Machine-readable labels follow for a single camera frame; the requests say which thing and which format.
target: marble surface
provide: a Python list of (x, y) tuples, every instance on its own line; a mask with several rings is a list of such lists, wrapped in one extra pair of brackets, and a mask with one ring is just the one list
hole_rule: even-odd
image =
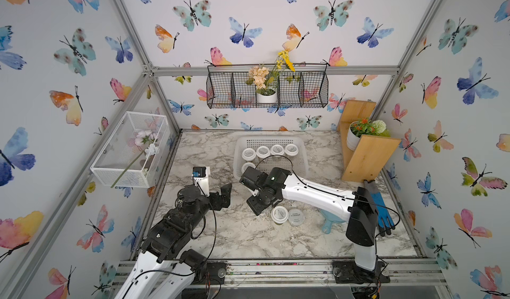
[[(361, 183), (342, 181), (344, 170), (340, 134), (335, 131), (271, 132), (271, 131), (192, 131), (182, 134), (175, 160), (158, 205), (153, 225), (174, 207), (177, 192), (192, 184), (193, 166), (210, 166), (210, 191), (219, 191), (227, 183), (233, 184), (231, 205), (216, 212), (217, 237), (211, 258), (296, 258), (296, 257), (351, 257), (352, 242), (345, 237), (347, 223), (333, 224), (330, 234), (321, 227), (325, 222), (319, 209), (308, 204), (284, 200), (280, 205), (288, 210), (298, 208), (305, 220), (298, 227), (288, 222), (277, 225), (271, 219), (271, 207), (255, 216), (246, 204), (250, 192), (233, 177), (233, 154), (236, 141), (242, 136), (254, 135), (298, 136), (307, 149), (309, 180), (323, 185), (356, 190)], [(376, 179), (387, 207), (395, 209), (382, 178)], [(393, 221), (397, 216), (390, 212)], [(214, 215), (208, 212), (202, 235), (191, 240), (182, 250), (193, 248), (207, 256), (214, 240)], [(197, 235), (202, 228), (194, 230)], [(377, 238), (379, 256), (416, 256), (414, 247), (403, 225), (398, 225), (391, 236)]]

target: hanging wire shelf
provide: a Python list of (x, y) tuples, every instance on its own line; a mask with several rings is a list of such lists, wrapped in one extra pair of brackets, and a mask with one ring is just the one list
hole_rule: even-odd
[[(328, 76), (327, 65), (322, 63), (307, 63), (307, 65), (322, 65), (319, 67), (298, 67), (296, 72), (281, 71), (278, 79), (272, 83), (272, 89), (277, 92), (277, 102), (258, 103), (256, 85), (250, 78), (247, 66), (231, 65), (208, 66), (207, 76), (207, 105), (209, 108), (267, 108), (272, 106), (287, 108), (323, 108), (328, 104)], [(241, 70), (232, 70), (233, 66), (244, 66)]]

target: white mesh basket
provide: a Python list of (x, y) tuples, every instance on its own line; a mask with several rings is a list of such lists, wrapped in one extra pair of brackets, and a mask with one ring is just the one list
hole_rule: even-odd
[[(150, 187), (149, 183), (154, 182), (152, 178), (170, 134), (168, 120), (166, 116), (128, 111), (124, 113), (122, 120), (115, 127), (113, 134), (90, 167), (90, 170), (103, 185), (112, 185), (135, 157), (148, 147), (148, 144), (144, 144), (142, 147), (135, 145), (136, 134), (143, 130), (152, 130), (157, 134), (156, 146), (160, 149), (150, 164), (145, 160), (145, 153), (142, 154), (122, 175), (115, 186)], [(144, 168), (148, 169), (146, 174), (143, 173)]]
[[(275, 144), (280, 144), (285, 147), (287, 144), (295, 144), (299, 151), (296, 156), (290, 157), (292, 166), (297, 175), (307, 178), (308, 177), (308, 160), (307, 149), (304, 147), (304, 142), (299, 137), (295, 136), (245, 136), (240, 137), (236, 142), (235, 152), (233, 154), (233, 176), (236, 179), (241, 179), (241, 167), (246, 161), (242, 157), (243, 150), (252, 148), (255, 151), (260, 146), (265, 146), (271, 149)], [(258, 170), (269, 173), (272, 168), (284, 168), (290, 170), (291, 164), (284, 157), (269, 157), (265, 159), (258, 166)]]

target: white pot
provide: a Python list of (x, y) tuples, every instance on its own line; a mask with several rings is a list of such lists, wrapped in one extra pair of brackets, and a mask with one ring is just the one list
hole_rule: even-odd
[(356, 135), (354, 135), (354, 133), (351, 131), (350, 127), (352, 126), (352, 124), (354, 124), (355, 122), (351, 123), (349, 125), (349, 132), (347, 133), (347, 147), (351, 150), (351, 151), (354, 151), (356, 150), (356, 147), (358, 146), (358, 144), (360, 143), (360, 140), (361, 138), (360, 137), (357, 137)]
[(278, 102), (278, 95), (275, 92), (274, 94), (271, 94), (270, 96), (264, 96), (260, 93), (257, 94), (257, 103), (277, 103)]

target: blue rubber glove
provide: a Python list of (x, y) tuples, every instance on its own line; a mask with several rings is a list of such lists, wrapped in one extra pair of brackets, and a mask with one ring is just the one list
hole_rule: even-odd
[[(382, 206), (386, 206), (384, 203), (384, 200), (382, 200), (381, 192), (377, 188), (377, 185), (375, 184), (375, 181), (365, 181), (365, 188), (370, 192), (370, 195), (372, 196), (372, 199), (374, 200), (374, 203)], [(393, 223), (393, 220), (390, 216), (390, 213), (388, 213), (388, 210), (384, 207), (377, 207), (377, 211), (379, 212), (379, 217), (377, 218), (377, 224), (379, 225), (379, 233), (382, 237), (387, 235), (391, 235), (391, 229), (395, 229), (395, 224)]]

